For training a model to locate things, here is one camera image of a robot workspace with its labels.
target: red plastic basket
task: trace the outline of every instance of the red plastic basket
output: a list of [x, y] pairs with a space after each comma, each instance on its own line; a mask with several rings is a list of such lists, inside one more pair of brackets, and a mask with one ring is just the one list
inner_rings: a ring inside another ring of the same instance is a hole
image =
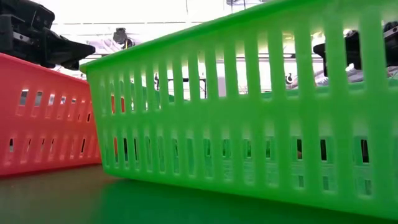
[[87, 82], [0, 54], [0, 175], [101, 162]]

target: black machine part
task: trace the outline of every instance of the black machine part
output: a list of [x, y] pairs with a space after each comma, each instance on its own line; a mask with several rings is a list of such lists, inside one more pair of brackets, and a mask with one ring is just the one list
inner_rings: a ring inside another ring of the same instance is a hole
[[53, 12], [29, 0], [0, 0], [0, 52], [54, 68], [79, 69], [95, 48], [51, 31]]
[[[384, 28], [384, 43], [386, 46], [386, 66], [398, 66], [398, 22], [388, 22]], [[345, 37], [346, 64], [354, 64], [354, 68], [362, 70], [361, 49], [359, 44], [359, 32], [352, 30]], [[324, 75], [327, 77], [327, 60], [325, 44], [314, 46], [314, 53], [323, 58]]]

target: green plastic basket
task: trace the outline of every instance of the green plastic basket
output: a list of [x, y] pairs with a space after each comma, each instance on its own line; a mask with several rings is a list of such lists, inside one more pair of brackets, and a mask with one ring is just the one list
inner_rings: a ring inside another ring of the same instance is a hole
[[[272, 1], [81, 66], [105, 172], [398, 219], [398, 86], [386, 78], [381, 26], [397, 11], [393, 0]], [[347, 27], [361, 34], [365, 81], [355, 85], [345, 73]], [[315, 88], [311, 34], [320, 30], [330, 85]], [[294, 35], [294, 91], [285, 89], [282, 32]], [[265, 46], [272, 92], [262, 94], [258, 52]], [[245, 55], [247, 95], [238, 93], [237, 54]], [[224, 98], [218, 94], [219, 59]], [[205, 63], [207, 99], [200, 98], [198, 62]], [[183, 66], [190, 101], [183, 99]]]

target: green table surface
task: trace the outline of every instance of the green table surface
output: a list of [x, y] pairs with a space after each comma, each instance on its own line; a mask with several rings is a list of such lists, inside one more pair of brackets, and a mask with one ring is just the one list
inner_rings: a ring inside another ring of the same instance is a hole
[[81, 167], [0, 179], [0, 223], [394, 223]]

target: basket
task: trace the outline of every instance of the basket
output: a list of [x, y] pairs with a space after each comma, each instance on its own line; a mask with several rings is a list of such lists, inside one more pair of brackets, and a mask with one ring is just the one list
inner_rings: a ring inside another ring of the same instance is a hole
[[[87, 63], [81, 70], [105, 172], [398, 219], [398, 86], [386, 78], [381, 26], [397, 10], [390, 0], [272, 1]], [[345, 72], [347, 26], [361, 34], [359, 84], [349, 84]], [[314, 86], [311, 56], [311, 34], [320, 30], [330, 82], [324, 88]], [[298, 90], [285, 87], [282, 34], [294, 36]], [[260, 86], [265, 46], [270, 93]], [[238, 92], [237, 55], [246, 63], [246, 95]], [[226, 97], [218, 93], [219, 60]], [[199, 91], [203, 63], [206, 99]]]
[[101, 162], [90, 88], [0, 54], [0, 176]]

